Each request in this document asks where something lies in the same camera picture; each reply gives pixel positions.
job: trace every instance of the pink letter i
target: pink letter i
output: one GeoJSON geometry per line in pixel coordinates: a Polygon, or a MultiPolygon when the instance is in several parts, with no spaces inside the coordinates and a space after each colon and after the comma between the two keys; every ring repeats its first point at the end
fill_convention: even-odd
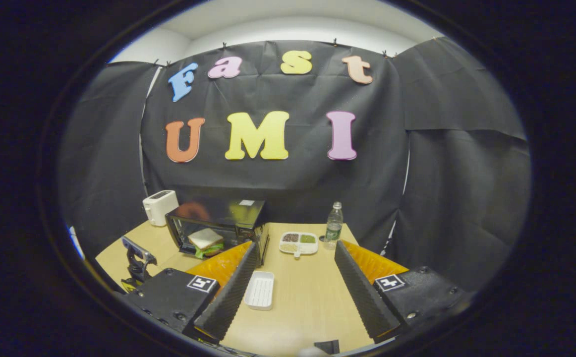
{"type": "Polygon", "coordinates": [[[328,158],[332,160],[352,160],[356,151],[352,149],[351,124],[356,116],[350,112],[329,112],[326,114],[332,122],[332,149],[328,158]]]}

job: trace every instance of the orange foam pad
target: orange foam pad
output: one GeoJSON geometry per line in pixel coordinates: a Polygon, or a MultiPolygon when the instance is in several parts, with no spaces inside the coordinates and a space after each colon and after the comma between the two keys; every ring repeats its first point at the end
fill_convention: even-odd
{"type": "Polygon", "coordinates": [[[376,278],[382,278],[383,276],[392,274],[405,273],[405,271],[409,270],[406,267],[393,262],[392,260],[374,253],[373,251],[361,248],[360,246],[352,244],[351,242],[344,240],[341,241],[343,242],[345,248],[347,248],[347,251],[352,256],[352,258],[354,258],[354,262],[356,262],[358,267],[361,268],[361,271],[363,274],[365,274],[365,277],[367,277],[367,280],[369,280],[370,284],[374,284],[374,280],[376,280],[376,278]]]}
{"type": "Polygon", "coordinates": [[[227,282],[229,282],[229,279],[242,261],[244,254],[251,244],[252,242],[248,241],[234,246],[229,250],[204,260],[204,262],[201,262],[197,266],[188,269],[186,273],[217,280],[218,283],[220,283],[220,289],[215,294],[217,296],[227,282]]]}

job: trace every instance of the white toaster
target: white toaster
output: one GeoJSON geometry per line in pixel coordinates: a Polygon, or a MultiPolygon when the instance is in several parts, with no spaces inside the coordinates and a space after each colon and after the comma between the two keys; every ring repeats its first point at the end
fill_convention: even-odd
{"type": "Polygon", "coordinates": [[[166,226],[165,215],[178,206],[174,190],[164,190],[143,199],[147,219],[154,226],[166,226]]]}

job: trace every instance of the sandwich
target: sandwich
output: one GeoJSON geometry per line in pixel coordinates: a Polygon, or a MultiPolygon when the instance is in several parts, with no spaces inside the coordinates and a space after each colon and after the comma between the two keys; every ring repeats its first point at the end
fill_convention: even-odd
{"type": "Polygon", "coordinates": [[[195,256],[202,259],[205,255],[212,257],[224,249],[224,238],[211,228],[191,233],[189,242],[195,246],[195,256]]]}

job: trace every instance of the food tray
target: food tray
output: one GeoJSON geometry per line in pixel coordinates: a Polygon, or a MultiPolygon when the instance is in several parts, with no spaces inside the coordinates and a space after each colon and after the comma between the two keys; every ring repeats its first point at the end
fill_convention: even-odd
{"type": "Polygon", "coordinates": [[[244,302],[255,310],[270,310],[273,308],[273,285],[275,274],[270,271],[254,271],[246,288],[244,302]]]}
{"type": "Polygon", "coordinates": [[[307,232],[286,232],[279,241],[279,250],[294,254],[295,258],[299,258],[301,254],[317,253],[318,247],[317,236],[307,232]]]}

